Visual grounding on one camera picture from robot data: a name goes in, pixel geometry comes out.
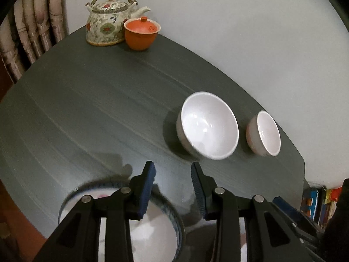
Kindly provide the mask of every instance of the orange lidded bowl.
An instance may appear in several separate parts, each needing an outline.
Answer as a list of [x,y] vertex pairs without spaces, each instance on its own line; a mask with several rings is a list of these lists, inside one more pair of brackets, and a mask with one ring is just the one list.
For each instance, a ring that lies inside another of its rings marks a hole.
[[133,50],[145,50],[155,40],[161,27],[148,17],[129,19],[123,26],[125,27],[125,39],[127,45]]

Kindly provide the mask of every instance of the orange lid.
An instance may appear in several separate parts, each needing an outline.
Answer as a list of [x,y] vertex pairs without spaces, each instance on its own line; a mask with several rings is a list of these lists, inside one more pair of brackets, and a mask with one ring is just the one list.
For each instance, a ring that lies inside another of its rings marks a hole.
[[157,26],[152,22],[148,21],[148,17],[141,17],[135,21],[127,24],[127,29],[138,33],[154,33],[157,32]]

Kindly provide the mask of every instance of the metal pin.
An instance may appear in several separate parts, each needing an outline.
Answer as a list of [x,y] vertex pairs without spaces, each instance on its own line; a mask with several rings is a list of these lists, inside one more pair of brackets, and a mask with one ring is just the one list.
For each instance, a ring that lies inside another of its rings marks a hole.
[[224,188],[223,187],[216,187],[215,188],[215,193],[222,195],[224,193]]
[[91,201],[91,196],[90,196],[90,195],[85,195],[85,196],[83,196],[83,197],[81,198],[81,201],[82,201],[83,203],[88,203],[88,202]]
[[254,200],[258,203],[262,203],[264,201],[264,197],[262,195],[254,196]]
[[122,194],[128,194],[131,192],[131,188],[130,187],[122,187],[121,188],[121,193]]

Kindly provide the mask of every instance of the teapot spout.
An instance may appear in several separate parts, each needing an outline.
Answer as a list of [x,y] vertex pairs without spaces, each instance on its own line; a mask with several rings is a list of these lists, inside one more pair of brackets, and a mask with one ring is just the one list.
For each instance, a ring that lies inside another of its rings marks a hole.
[[90,13],[92,13],[91,4],[90,4],[90,3],[87,3],[85,6],[86,6],[86,8],[88,9],[88,11],[89,11]]
[[138,9],[137,11],[135,11],[132,15],[131,18],[139,18],[141,15],[143,15],[145,12],[150,11],[150,9],[148,7],[142,7],[140,9]]

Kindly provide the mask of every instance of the teapot lid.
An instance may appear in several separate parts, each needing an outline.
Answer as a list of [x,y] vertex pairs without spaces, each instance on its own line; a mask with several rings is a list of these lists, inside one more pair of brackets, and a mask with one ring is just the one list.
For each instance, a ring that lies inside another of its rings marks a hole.
[[97,14],[113,14],[123,12],[128,9],[128,4],[117,0],[108,0],[103,3],[96,4],[92,12]]
[[158,27],[148,21],[148,17],[143,16],[140,19],[135,19],[125,24],[127,29],[137,33],[155,33],[158,32]]

